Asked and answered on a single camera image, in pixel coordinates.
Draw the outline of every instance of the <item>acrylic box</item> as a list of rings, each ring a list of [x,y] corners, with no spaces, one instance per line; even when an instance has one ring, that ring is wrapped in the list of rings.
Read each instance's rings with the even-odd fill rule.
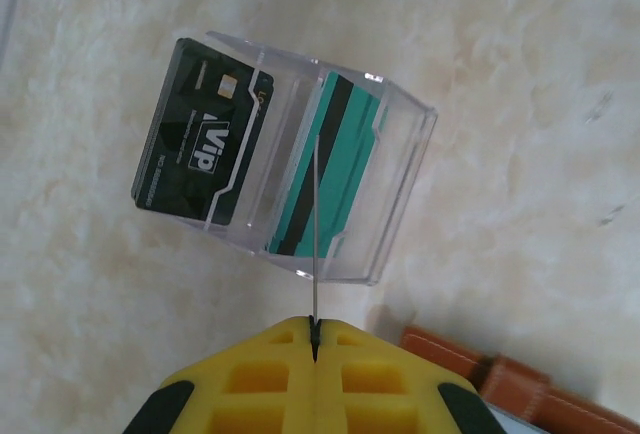
[[[369,285],[378,282],[436,121],[434,109],[375,74],[218,32],[207,33],[203,43],[253,68],[248,84],[236,83],[233,73],[220,72],[217,75],[222,77],[216,78],[217,95],[229,100],[244,95],[253,99],[253,108],[245,123],[244,139],[236,133],[240,154],[233,168],[229,163],[226,168],[230,178],[223,183],[226,191],[212,193],[210,201],[207,198],[202,218],[176,217],[284,269],[310,277],[314,206],[309,175],[313,145],[319,136],[319,280]],[[184,77],[181,82],[202,82],[202,71],[196,79],[196,64],[191,77],[194,81],[184,81]],[[269,83],[266,110],[261,109],[264,93],[256,87],[257,82]],[[170,87],[165,81],[163,92],[167,89]],[[234,93],[234,89],[249,91],[250,98],[246,91]],[[166,109],[166,96],[161,96],[158,110]],[[207,128],[217,130],[209,135]],[[141,172],[152,169],[155,162],[147,153],[158,134],[154,129],[157,126],[152,125],[137,181]],[[215,133],[229,134],[233,125],[216,118],[211,122],[194,121],[190,129],[193,133],[198,129],[200,137],[196,139],[193,134],[194,140],[187,142],[188,136],[184,135],[182,149],[184,156],[191,155],[188,167],[192,169],[185,172],[195,173],[198,161],[200,167],[211,168],[224,146],[222,137],[216,138]],[[247,144],[250,132],[253,137]],[[203,148],[199,139],[206,142],[207,135],[218,144]],[[162,175],[160,172],[157,176],[160,182]],[[233,183],[235,205],[224,222],[216,223],[211,215],[217,209],[214,204],[220,199],[219,193],[228,192]],[[134,198],[140,196],[135,184],[132,192]],[[145,207],[142,200],[136,200],[136,204],[154,210],[151,204]]]

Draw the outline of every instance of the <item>card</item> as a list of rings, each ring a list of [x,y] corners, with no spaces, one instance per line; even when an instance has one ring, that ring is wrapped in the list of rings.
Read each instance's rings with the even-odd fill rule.
[[[269,74],[179,39],[131,190],[136,206],[228,225],[272,96]]]
[[[373,152],[379,106],[380,99],[329,73],[268,252],[313,255],[313,150],[319,136],[318,249],[326,257],[334,237],[345,229]]]

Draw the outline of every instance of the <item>teal stripe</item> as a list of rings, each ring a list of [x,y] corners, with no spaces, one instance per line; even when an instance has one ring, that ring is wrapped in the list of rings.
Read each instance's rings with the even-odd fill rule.
[[[322,96],[320,97],[320,101],[318,102],[318,107],[316,109],[313,122],[311,123],[309,134],[307,135],[307,139],[300,155],[296,173],[291,182],[289,192],[287,193],[287,200],[285,202],[282,215],[280,216],[280,222],[276,229],[276,233],[273,236],[271,243],[269,244],[268,250],[272,254],[277,253],[278,247],[280,246],[280,243],[282,242],[282,239],[287,232],[287,227],[289,226],[289,222],[291,221],[291,216],[293,215],[296,201],[298,200],[298,196],[300,195],[300,189],[302,188],[302,182],[304,181],[307,167],[309,166],[309,162],[311,161],[311,157],[313,156],[315,139],[320,132],[320,128],[322,127],[322,123],[324,122],[324,118],[327,114],[327,108],[329,107],[331,96],[333,96],[333,91],[336,87],[337,80],[338,74],[336,72],[331,72],[324,82],[324,86],[322,88]]]
[[[367,91],[354,87],[340,125],[327,169],[319,187],[320,257],[326,257],[331,241],[346,226],[360,181],[375,143],[371,126],[380,101]],[[313,219],[307,221],[296,256],[313,255]]]

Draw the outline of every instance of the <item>stitching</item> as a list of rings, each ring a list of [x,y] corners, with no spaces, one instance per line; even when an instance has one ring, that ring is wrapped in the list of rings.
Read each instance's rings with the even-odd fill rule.
[[[472,362],[473,364],[477,364],[477,361],[471,359],[470,357],[467,357],[464,354],[460,354],[459,352],[452,351],[451,349],[448,349],[448,348],[444,347],[443,345],[438,344],[435,341],[432,341],[431,339],[425,339],[424,337],[420,337],[420,336],[418,336],[416,334],[409,334],[409,337],[414,337],[416,339],[420,339],[421,341],[426,341],[429,344],[431,344],[432,346],[436,346],[437,348],[442,349],[443,351],[446,351],[449,354],[453,354],[454,356],[459,357],[460,359],[464,359],[465,361],[469,361],[469,362]]]
[[[586,415],[592,417],[593,419],[597,419],[598,421],[602,422],[603,424],[607,424],[609,426],[613,426],[613,427],[619,429],[620,432],[624,432],[624,433],[627,433],[627,434],[634,434],[634,431],[631,431],[631,430],[627,429],[626,427],[620,426],[620,425],[616,424],[615,422],[610,421],[610,420],[604,418],[603,416],[600,416],[600,415],[596,414],[595,412],[587,411],[586,409],[583,409],[582,407],[577,406],[577,405],[575,405],[575,404],[573,404],[573,403],[571,403],[569,401],[565,401],[564,399],[561,399],[558,396],[554,396],[553,394],[549,394],[549,397],[552,398],[552,399],[555,399],[558,402],[561,402],[562,404],[565,404],[566,406],[571,407],[572,409],[574,409],[576,411],[582,412],[583,414],[586,414]]]
[[[538,386],[536,387],[536,390],[533,392],[533,396],[527,403],[527,406],[525,407],[524,412],[522,413],[522,416],[520,416],[522,417],[522,419],[526,421],[531,420],[533,413],[535,412],[538,405],[540,405],[540,401],[542,401],[544,397],[543,390],[546,386],[547,385],[542,381],[538,381]]]
[[[482,397],[485,399],[488,398],[493,393],[493,391],[495,391],[496,387],[498,387],[498,381],[500,381],[500,379],[504,377],[504,373],[506,371],[504,362],[498,361],[498,365],[495,367],[495,371],[495,375],[492,376],[491,374],[489,374],[491,376],[491,381],[487,386],[487,390],[482,393]]]

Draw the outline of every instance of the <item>white marble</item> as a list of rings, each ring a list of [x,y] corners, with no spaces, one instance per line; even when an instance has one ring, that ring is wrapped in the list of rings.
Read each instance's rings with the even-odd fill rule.
[[[640,420],[640,0],[19,0],[0,77],[2,432],[119,432],[310,286],[129,198],[176,37],[380,72],[441,117],[383,282],[322,314],[503,351]]]

